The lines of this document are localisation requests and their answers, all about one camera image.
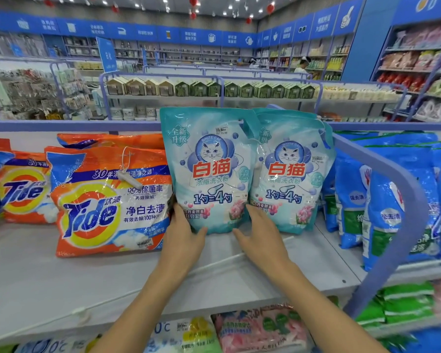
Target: red lantern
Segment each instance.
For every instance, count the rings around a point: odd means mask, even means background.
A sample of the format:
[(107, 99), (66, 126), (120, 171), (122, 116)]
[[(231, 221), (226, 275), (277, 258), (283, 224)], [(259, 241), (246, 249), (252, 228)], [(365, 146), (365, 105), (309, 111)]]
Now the red lantern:
[(189, 0), (189, 3), (194, 7), (197, 4), (197, 0)]
[(269, 4), (269, 5), (266, 7), (266, 11), (267, 11), (269, 14), (272, 14), (274, 10), (275, 10), (275, 6), (274, 6), (273, 4)]
[(54, 3), (51, 0), (44, 0), (44, 5), (54, 7)]

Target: cat illustration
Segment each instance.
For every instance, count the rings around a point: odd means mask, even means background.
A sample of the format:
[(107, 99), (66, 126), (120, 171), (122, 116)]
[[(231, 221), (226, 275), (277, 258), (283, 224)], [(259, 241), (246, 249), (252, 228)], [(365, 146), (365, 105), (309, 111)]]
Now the cat illustration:
[(205, 144), (201, 150), (201, 158), (206, 162), (214, 162), (220, 160), (223, 156), (221, 144), (218, 142)]
[(299, 149), (283, 147), (279, 153), (279, 160), (285, 164), (297, 163), (299, 161)]

